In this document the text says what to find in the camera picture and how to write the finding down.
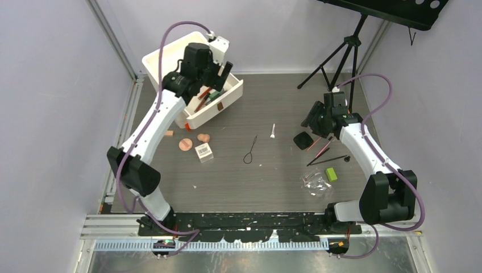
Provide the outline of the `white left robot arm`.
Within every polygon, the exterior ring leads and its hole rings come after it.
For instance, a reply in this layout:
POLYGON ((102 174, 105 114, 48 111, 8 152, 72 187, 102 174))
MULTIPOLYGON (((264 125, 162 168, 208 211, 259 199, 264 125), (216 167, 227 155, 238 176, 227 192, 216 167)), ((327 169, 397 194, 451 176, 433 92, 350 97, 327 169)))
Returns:
POLYGON ((223 63, 229 43, 220 39, 189 43, 175 70, 159 76, 159 91, 149 112, 120 148, 110 147, 107 158, 118 184, 129 189, 153 219, 160 235, 173 231, 172 207, 160 191, 161 174, 150 166, 153 155, 175 118, 201 88, 220 90, 232 68, 223 63))

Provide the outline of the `black compact case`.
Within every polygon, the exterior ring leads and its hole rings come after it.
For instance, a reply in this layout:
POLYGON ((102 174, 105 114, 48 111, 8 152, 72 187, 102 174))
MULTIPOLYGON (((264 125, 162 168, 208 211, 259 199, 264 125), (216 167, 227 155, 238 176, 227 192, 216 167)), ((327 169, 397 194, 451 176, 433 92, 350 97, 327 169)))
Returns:
POLYGON ((305 150, 314 143, 313 138, 306 131, 297 134, 293 141, 300 150, 305 150))

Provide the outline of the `white drawer organizer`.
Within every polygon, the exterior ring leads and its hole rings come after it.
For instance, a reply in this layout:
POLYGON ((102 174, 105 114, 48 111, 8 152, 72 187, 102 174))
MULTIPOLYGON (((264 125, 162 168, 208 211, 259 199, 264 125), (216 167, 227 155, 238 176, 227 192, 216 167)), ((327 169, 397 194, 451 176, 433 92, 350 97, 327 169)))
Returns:
MULTIPOLYGON (((223 58, 229 47, 229 41, 221 36, 217 36, 213 42, 209 42, 208 38, 201 32, 191 32, 164 46, 163 76, 177 67, 177 63, 184 57, 184 49, 189 43, 202 43, 209 46, 215 61, 223 58)), ((181 129, 197 129, 226 110, 242 95, 243 80, 239 80, 230 73, 221 89, 208 90, 208 87, 203 86, 185 109, 174 119, 174 122, 181 129)))

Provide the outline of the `green lip balm tube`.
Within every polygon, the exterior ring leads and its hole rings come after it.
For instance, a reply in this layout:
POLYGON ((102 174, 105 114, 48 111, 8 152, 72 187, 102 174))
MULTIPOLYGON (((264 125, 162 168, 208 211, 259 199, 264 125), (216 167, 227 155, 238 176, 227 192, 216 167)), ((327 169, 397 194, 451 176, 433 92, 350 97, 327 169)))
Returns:
POLYGON ((216 100, 218 97, 220 97, 221 95, 223 95, 224 93, 226 92, 225 89, 222 89, 221 91, 214 91, 212 93, 209 94, 209 101, 214 101, 216 100))

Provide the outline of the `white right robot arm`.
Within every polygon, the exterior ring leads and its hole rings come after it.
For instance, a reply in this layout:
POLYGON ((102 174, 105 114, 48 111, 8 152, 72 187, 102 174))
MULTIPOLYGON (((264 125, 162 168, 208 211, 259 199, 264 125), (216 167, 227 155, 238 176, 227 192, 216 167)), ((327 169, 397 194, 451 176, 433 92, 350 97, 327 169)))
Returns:
POLYGON ((359 199, 328 205, 324 223, 331 233, 340 233, 347 222, 376 225, 411 220, 414 216, 416 175, 390 163, 362 121, 358 113, 349 112, 343 92, 328 92, 323 101, 314 103, 301 123, 319 137, 341 141, 367 179, 359 199))

